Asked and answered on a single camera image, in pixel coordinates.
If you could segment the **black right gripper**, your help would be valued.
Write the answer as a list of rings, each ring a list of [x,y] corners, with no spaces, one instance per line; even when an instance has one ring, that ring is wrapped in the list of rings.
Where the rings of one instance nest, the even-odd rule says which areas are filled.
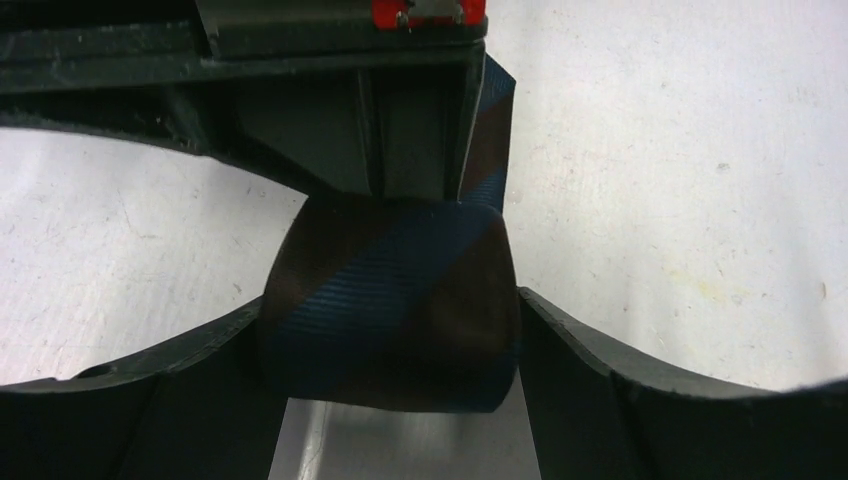
[[[371,1],[5,1],[1,123],[361,189],[374,61],[291,58],[473,45],[487,27],[380,30]]]

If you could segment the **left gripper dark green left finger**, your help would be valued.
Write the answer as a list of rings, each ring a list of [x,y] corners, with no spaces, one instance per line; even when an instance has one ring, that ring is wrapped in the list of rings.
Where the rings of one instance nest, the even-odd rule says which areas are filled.
[[[286,401],[259,373],[258,301],[138,353],[1,390],[5,479],[265,479]]]

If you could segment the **blue brown striped tie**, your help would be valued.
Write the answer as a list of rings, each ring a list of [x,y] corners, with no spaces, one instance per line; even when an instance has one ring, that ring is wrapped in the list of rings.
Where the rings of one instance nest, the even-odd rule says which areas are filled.
[[[501,405],[521,346],[502,216],[515,87],[487,58],[458,200],[307,199],[256,321],[268,389],[396,411]]]

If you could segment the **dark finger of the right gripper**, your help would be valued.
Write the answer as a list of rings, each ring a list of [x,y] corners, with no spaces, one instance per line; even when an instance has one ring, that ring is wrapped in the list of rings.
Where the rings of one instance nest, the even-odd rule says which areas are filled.
[[[473,46],[378,71],[381,196],[458,198],[484,62]]]

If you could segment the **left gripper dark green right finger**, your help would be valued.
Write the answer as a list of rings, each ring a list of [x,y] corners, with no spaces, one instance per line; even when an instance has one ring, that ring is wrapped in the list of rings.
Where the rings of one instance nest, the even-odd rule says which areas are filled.
[[[847,384],[769,392],[659,360],[521,288],[545,479],[843,479]]]

